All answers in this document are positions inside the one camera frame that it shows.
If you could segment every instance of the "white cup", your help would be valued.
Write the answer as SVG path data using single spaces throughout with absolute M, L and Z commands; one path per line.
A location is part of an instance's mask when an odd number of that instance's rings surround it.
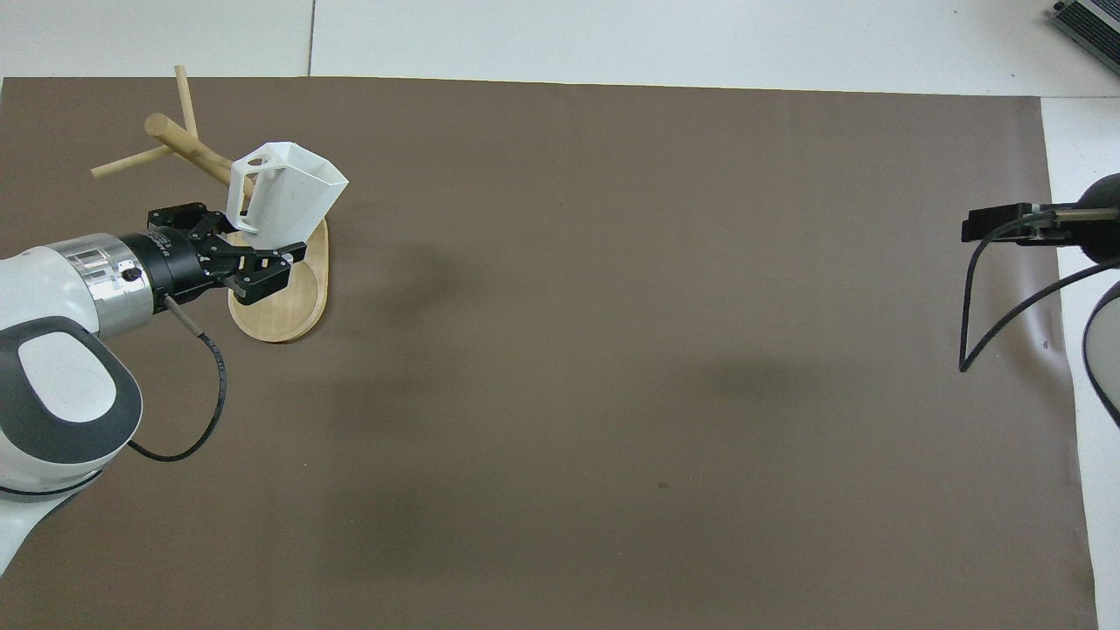
M 295 142 L 268 142 L 230 167 L 225 215 L 255 249 L 306 242 L 348 182 L 325 158 Z M 244 206 L 245 176 L 256 174 Z

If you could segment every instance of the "black cable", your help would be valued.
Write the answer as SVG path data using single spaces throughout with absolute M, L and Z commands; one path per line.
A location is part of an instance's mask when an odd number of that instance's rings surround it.
M 1045 288 L 1035 293 L 1027 299 L 1020 302 L 1015 308 L 1008 311 L 1006 315 L 1000 317 L 999 321 L 996 322 L 991 326 L 991 328 L 989 328 L 988 332 L 984 333 L 982 337 L 980 337 L 980 341 L 977 343 L 976 348 L 973 348 L 972 351 L 965 355 L 965 349 L 968 348 L 968 334 L 969 334 L 969 309 L 972 305 L 972 281 L 976 276 L 977 262 L 980 260 L 980 253 L 983 252 L 984 248 L 987 248 L 992 241 L 1002 237 L 1004 234 L 1007 234 L 1008 232 L 1011 232 L 1024 225 L 1029 225 L 1032 223 L 1053 221 L 1055 216 L 1056 215 L 1054 211 L 1047 211 L 1039 214 L 1023 216 L 1016 219 L 1015 221 L 1005 223 L 1004 225 L 1000 225 L 999 228 L 996 228 L 995 230 L 989 232 L 988 235 L 984 237 L 982 241 L 980 241 L 980 244 L 972 253 L 972 259 L 969 261 L 969 270 L 964 278 L 964 308 L 961 314 L 961 345 L 960 345 L 960 353 L 958 355 L 958 368 L 960 369 L 960 371 L 962 372 L 968 371 L 968 369 L 972 367 L 972 362 L 976 361 L 977 356 L 980 355 L 980 352 L 983 351 L 984 346 L 988 345 L 988 342 L 995 339 L 995 336 L 999 334 L 999 332 L 1002 331 L 1004 327 L 1011 322 L 1011 319 L 1015 319 L 1020 313 L 1023 313 L 1027 308 L 1030 308 L 1036 303 L 1038 303 L 1039 300 L 1042 300 L 1043 298 L 1045 298 L 1046 296 L 1051 295 L 1052 293 L 1058 289 L 1067 287 L 1079 280 L 1084 280 L 1090 276 L 1095 276 L 1101 271 L 1113 269 L 1120 266 L 1120 257 L 1113 258 L 1110 260 L 1105 260 L 1100 265 L 1094 265 L 1093 267 L 1077 271 L 1076 274 L 1071 274 L 1070 276 L 1066 276 L 1065 278 L 1062 278 L 1061 280 L 1046 286 Z
M 198 438 L 198 442 L 195 442 L 194 446 L 187 448 L 186 451 L 179 453 L 178 455 L 160 455 L 158 453 L 152 453 L 151 451 L 144 448 L 143 446 L 140 446 L 139 444 L 130 439 L 129 446 L 131 446 L 133 451 L 140 453 L 141 455 L 148 457 L 149 460 L 156 460 L 157 462 L 178 462 L 179 460 L 186 460 L 190 455 L 194 455 L 195 451 L 202 448 L 203 444 L 205 444 L 206 441 L 209 439 L 211 434 L 214 433 L 214 427 L 217 426 L 217 421 L 222 417 L 222 408 L 225 407 L 225 386 L 226 386 L 225 361 L 222 359 L 222 353 L 218 351 L 217 345 L 215 345 L 214 342 L 211 341 L 208 336 L 206 336 L 206 333 L 199 333 L 198 339 L 202 340 L 202 342 L 206 344 L 206 348 L 211 350 L 211 352 L 214 354 L 214 361 L 217 363 L 217 402 L 214 405 L 214 415 L 211 416 L 211 421 L 208 425 L 206 425 L 206 430 L 203 432 L 203 435 L 202 437 Z

